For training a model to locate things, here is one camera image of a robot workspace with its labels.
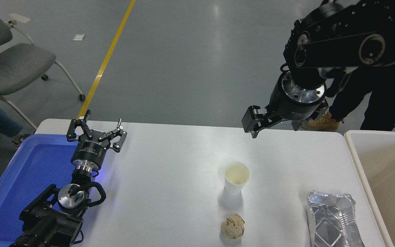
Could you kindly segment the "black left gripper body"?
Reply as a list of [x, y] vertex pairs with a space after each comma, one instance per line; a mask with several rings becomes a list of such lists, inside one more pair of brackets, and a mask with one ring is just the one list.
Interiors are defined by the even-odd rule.
[[107, 149], [110, 147], [110, 140], [99, 141], [105, 132], [92, 130], [91, 133], [83, 133], [78, 138], [78, 145], [71, 158], [71, 163], [77, 167], [87, 162], [93, 169], [101, 169], [106, 156]]

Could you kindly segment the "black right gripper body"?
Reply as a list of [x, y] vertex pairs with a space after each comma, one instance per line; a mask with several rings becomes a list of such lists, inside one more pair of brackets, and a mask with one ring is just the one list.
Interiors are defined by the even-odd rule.
[[280, 77], [270, 96], [268, 110], [293, 121], [318, 119], [327, 108], [325, 90], [324, 83], [316, 89], [305, 89], [291, 77]]

